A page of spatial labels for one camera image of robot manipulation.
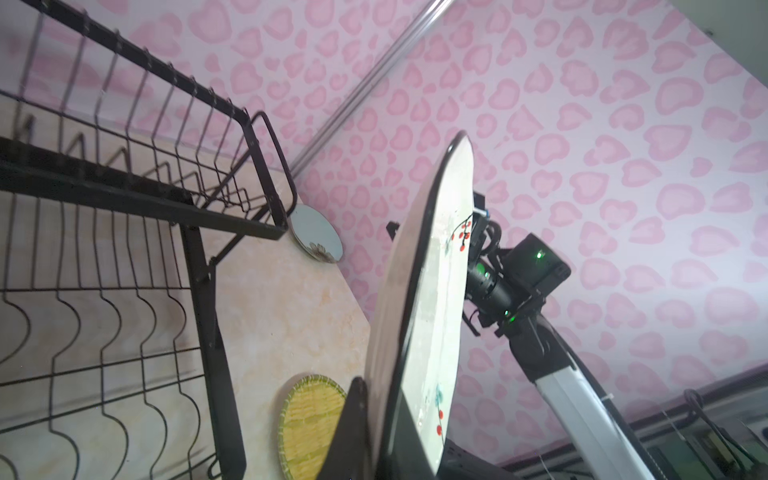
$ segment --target white ceramic plate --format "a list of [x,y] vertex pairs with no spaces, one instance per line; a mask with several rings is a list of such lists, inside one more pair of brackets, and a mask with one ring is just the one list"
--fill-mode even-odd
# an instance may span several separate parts
[[401,391],[430,469],[440,465],[458,366],[473,165],[460,132],[395,236],[366,358],[373,465],[388,453]]
[[307,205],[299,204],[288,217],[293,237],[315,259],[336,263],[341,260],[341,239],[333,225],[322,213]]

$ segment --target wall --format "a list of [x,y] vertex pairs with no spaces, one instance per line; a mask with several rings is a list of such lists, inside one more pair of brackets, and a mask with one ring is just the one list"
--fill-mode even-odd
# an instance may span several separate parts
[[[666,3],[458,0],[300,189],[372,318],[386,222],[467,130],[502,244],[568,260],[545,314],[632,417],[768,359],[766,109]],[[463,335],[449,435],[492,462],[564,438],[503,342]]]
[[[290,161],[323,125],[342,99],[368,73],[379,56],[405,30],[423,0],[81,0],[96,21],[116,28],[136,45],[201,84],[211,86],[237,106],[251,113],[264,109],[279,131],[281,146]],[[36,12],[22,2],[0,7],[0,88],[16,93],[22,64],[35,30]],[[48,19],[43,24],[38,54],[31,66],[25,95],[58,107],[76,58],[80,36]],[[68,102],[70,111],[94,111],[107,77],[111,54],[87,42],[81,69]],[[141,84],[141,70],[119,61],[114,70],[102,121],[125,125]],[[205,147],[216,149],[224,136],[225,147],[237,145],[235,128],[226,134],[226,119],[215,114],[204,129],[208,110],[195,107],[181,128],[189,97],[174,92],[162,121],[157,122],[167,97],[168,84],[149,79],[131,128],[152,131],[157,124],[162,137],[181,137],[197,144],[204,132]],[[276,165],[276,155],[266,131],[266,160]]]
[[673,0],[699,29],[709,31],[711,38],[763,84],[768,84],[768,32],[763,25],[768,18],[765,2],[750,0],[732,4],[705,0]]

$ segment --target cable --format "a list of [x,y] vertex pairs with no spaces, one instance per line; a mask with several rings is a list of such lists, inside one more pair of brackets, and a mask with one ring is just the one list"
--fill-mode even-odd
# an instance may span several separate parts
[[739,465],[739,469],[742,472],[748,472],[749,470],[746,469],[744,466],[744,462],[741,461],[741,458],[733,451],[733,449],[730,447],[729,444],[735,446],[740,452],[745,454],[745,456],[752,462],[754,465],[757,464],[756,458],[754,458],[749,452],[746,452],[746,450],[741,446],[738,445],[734,440],[733,437],[731,437],[728,432],[725,432],[723,434],[723,430],[715,424],[712,420],[710,420],[710,417],[704,412],[703,406],[704,406],[704,400],[701,398],[701,395],[699,392],[693,389],[686,389],[683,391],[683,398],[685,399],[685,403],[688,404],[691,410],[693,410],[696,415],[699,416],[700,419],[704,420],[704,423],[709,425],[709,427],[712,429],[712,431],[717,435],[717,438],[720,439],[720,441],[725,445],[725,448],[728,449],[728,452],[730,452],[731,456],[733,456],[733,460],[736,461],[736,464]]
[[480,336],[480,332],[478,332],[478,330],[475,328],[475,326],[474,326],[474,325],[472,325],[472,317],[474,317],[474,316],[475,316],[475,314],[476,314],[478,311],[479,311],[478,309],[475,309],[475,311],[474,311],[474,312],[472,312],[472,315],[470,315],[470,316],[469,316],[469,318],[467,318],[467,314],[466,314],[466,313],[464,313],[464,310],[462,310],[462,320],[464,320],[464,323],[466,323],[466,324],[467,324],[467,326],[468,326],[468,327],[469,327],[469,329],[472,331],[472,334],[473,334],[474,336]]
[[488,225],[485,226],[485,231],[490,230],[489,238],[491,239],[491,242],[488,244],[488,246],[482,250],[480,250],[480,257],[486,257],[490,253],[493,253],[498,249],[499,242],[502,241],[502,227],[498,223],[496,223],[493,220],[488,221]]

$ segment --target dish rack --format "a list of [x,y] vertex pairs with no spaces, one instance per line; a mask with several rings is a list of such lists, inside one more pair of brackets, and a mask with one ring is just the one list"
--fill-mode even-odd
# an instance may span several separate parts
[[[85,12],[19,5],[34,29],[17,91],[0,90],[0,477],[242,478],[216,266],[245,236],[288,229],[296,187],[274,129]],[[76,39],[59,95],[35,73],[51,25]],[[94,51],[105,63],[84,114]],[[107,105],[123,64],[140,74],[120,119]],[[234,233],[210,260],[202,227]]]

